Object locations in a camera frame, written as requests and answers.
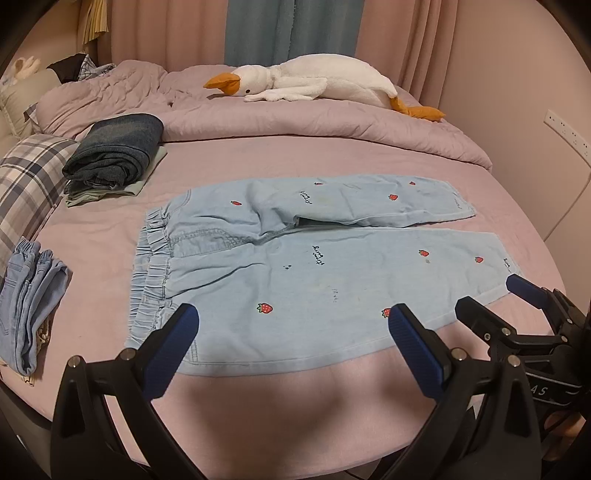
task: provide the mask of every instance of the folded dark jeans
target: folded dark jeans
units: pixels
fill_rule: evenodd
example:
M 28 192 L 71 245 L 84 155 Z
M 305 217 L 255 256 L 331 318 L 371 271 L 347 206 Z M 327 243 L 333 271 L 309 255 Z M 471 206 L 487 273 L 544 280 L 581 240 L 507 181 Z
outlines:
M 63 168 L 68 180 L 120 189 L 144 174 L 164 126 L 154 115 L 132 113 L 95 123 Z

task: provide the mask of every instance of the curtain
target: curtain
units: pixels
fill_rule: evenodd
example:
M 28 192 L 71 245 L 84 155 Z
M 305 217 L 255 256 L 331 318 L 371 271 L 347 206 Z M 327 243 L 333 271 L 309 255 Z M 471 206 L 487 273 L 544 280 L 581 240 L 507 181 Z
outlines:
M 437 107 L 458 0 L 365 0 L 355 56 Z
M 169 72 L 223 63 L 227 9 L 227 0 L 111 0 L 99 62 L 144 60 Z
M 83 0 L 78 24 L 78 43 L 86 45 L 108 31 L 107 0 Z
M 363 0 L 229 0 L 225 63 L 270 66 L 309 53 L 353 56 Z

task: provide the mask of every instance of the wall socket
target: wall socket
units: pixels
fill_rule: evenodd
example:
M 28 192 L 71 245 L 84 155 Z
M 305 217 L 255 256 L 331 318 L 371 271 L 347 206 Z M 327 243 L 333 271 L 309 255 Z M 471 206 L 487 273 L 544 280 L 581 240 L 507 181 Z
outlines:
M 552 110 L 546 112 L 544 123 L 566 140 L 591 167 L 591 145 Z

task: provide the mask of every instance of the stuffed toy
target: stuffed toy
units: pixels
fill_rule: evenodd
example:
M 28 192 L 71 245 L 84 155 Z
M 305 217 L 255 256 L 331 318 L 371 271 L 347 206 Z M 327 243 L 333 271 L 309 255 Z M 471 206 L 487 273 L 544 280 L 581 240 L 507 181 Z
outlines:
M 243 96 L 245 102 L 332 98 L 396 110 L 415 118 L 441 120 L 429 106 L 404 105 L 392 82 L 362 60 L 332 53 L 302 55 L 279 65 L 244 65 L 208 80 L 205 88 Z
M 20 57 L 14 61 L 8 72 L 0 79 L 0 90 L 4 90 L 11 85 L 16 84 L 19 80 L 24 80 L 30 77 L 39 70 L 41 60 L 35 57 L 24 59 Z

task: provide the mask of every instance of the pink wall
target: pink wall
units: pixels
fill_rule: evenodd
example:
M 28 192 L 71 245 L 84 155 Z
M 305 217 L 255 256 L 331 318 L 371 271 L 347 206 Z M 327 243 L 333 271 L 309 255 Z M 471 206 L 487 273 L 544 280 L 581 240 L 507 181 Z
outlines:
M 79 0 L 60 0 L 36 23 L 14 58 L 35 55 L 41 67 L 61 60 L 77 51 Z
M 591 72 L 536 0 L 460 0 L 440 108 L 489 154 L 493 175 L 548 238 L 567 291 L 585 310 L 591 231 L 573 225 L 558 237 L 564 227 L 556 225 L 591 168 L 544 117 L 553 110 L 591 141 L 590 106 Z M 591 192 L 580 202 L 589 223 Z

